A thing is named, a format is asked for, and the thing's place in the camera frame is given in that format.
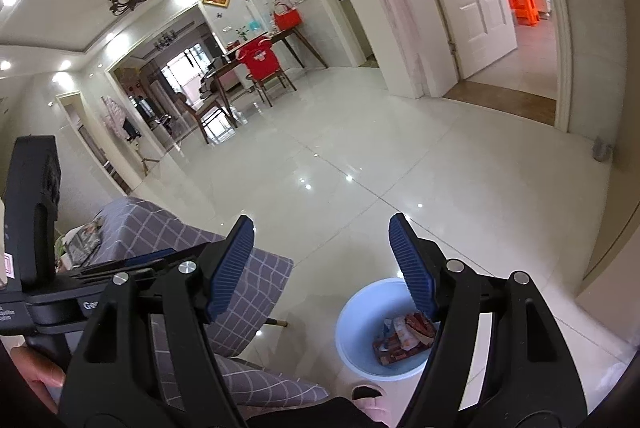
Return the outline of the person's left hand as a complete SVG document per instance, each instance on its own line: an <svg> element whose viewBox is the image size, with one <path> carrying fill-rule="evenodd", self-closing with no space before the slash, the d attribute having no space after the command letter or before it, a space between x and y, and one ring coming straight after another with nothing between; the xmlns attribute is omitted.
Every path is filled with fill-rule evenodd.
<svg viewBox="0 0 640 428"><path fill-rule="evenodd" d="M52 413L56 414L58 404L53 400L49 389L61 389L64 386L66 381L64 370L27 346L12 348L10 357L35 395Z"/></svg>

